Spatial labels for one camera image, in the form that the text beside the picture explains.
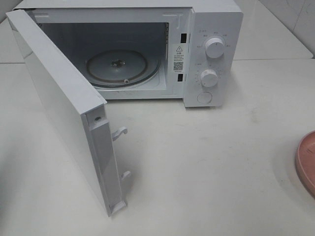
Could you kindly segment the white microwave door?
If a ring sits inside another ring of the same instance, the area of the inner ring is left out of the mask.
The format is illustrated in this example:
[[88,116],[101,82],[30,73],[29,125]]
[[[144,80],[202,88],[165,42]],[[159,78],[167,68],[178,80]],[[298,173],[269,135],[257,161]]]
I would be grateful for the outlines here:
[[126,206],[121,188],[130,172],[119,173],[115,132],[106,116],[106,100],[24,10],[7,13],[29,75],[50,122],[66,144],[108,216]]

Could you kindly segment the white microwave oven body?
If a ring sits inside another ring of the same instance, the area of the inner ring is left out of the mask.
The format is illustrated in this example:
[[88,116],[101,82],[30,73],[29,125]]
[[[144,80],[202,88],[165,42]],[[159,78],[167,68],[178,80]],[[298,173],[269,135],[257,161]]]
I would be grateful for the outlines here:
[[[181,99],[186,107],[216,107],[225,87],[241,29],[243,12],[232,0],[24,0],[24,10],[86,78],[86,62],[108,50],[129,49],[160,59],[151,79],[123,88],[94,86],[106,100]],[[224,54],[207,57],[205,42],[219,36]],[[187,46],[185,70],[171,65],[173,44]],[[200,75],[211,69],[218,83],[201,84]],[[209,104],[197,101],[210,92]]]

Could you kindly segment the upper white power knob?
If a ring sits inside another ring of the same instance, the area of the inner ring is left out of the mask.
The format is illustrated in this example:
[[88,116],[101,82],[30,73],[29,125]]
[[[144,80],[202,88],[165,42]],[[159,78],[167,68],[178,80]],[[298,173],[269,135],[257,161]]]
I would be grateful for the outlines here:
[[213,36],[206,40],[204,47],[207,57],[216,59],[224,54],[225,41],[222,37]]

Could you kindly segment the pink round plate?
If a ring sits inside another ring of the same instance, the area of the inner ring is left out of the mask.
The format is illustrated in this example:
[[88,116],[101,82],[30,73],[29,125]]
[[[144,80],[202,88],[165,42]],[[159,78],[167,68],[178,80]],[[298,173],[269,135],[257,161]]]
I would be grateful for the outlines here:
[[297,147],[295,167],[305,189],[315,197],[315,132],[306,134]]

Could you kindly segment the white warning label sticker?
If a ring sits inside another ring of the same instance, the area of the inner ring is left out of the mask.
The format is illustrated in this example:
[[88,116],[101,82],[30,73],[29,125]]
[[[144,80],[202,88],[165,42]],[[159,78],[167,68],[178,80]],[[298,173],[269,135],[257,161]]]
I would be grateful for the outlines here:
[[171,50],[171,65],[176,73],[182,73],[185,70],[187,55],[187,46],[184,43],[173,44]]

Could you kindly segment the white timer knob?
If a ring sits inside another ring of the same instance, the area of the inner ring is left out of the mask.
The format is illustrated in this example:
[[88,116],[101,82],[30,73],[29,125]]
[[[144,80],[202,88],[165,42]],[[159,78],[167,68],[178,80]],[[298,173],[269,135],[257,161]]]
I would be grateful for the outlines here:
[[202,86],[210,88],[218,83],[218,75],[216,71],[207,69],[201,73],[200,80]]

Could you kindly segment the glass microwave turntable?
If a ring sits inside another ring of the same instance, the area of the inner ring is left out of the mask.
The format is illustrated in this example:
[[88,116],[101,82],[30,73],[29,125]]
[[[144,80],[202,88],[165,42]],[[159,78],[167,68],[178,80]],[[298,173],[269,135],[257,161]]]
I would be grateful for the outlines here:
[[160,59],[136,50],[108,50],[86,62],[86,78],[101,88],[123,88],[151,79],[159,70]]

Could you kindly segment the round white door release button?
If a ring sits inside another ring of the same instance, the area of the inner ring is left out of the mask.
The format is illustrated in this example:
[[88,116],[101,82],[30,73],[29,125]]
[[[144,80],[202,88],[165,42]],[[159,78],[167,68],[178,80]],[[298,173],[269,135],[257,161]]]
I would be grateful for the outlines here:
[[197,101],[202,104],[209,104],[212,100],[212,94],[210,92],[202,92],[197,96]]

